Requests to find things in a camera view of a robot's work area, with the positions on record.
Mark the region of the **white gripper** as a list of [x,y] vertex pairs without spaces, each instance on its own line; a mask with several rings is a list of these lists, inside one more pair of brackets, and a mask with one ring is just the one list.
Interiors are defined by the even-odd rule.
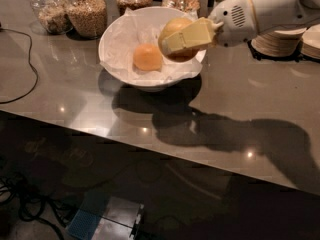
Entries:
[[163,55],[202,50],[216,43],[232,47],[258,35],[257,0],[224,0],[208,18],[199,18],[162,41]]

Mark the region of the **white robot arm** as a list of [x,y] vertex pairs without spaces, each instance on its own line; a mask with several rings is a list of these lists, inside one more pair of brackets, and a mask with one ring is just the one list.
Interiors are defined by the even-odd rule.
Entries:
[[319,23],[320,0],[224,0],[209,17],[200,18],[159,41],[168,56],[232,47],[275,30],[310,27]]

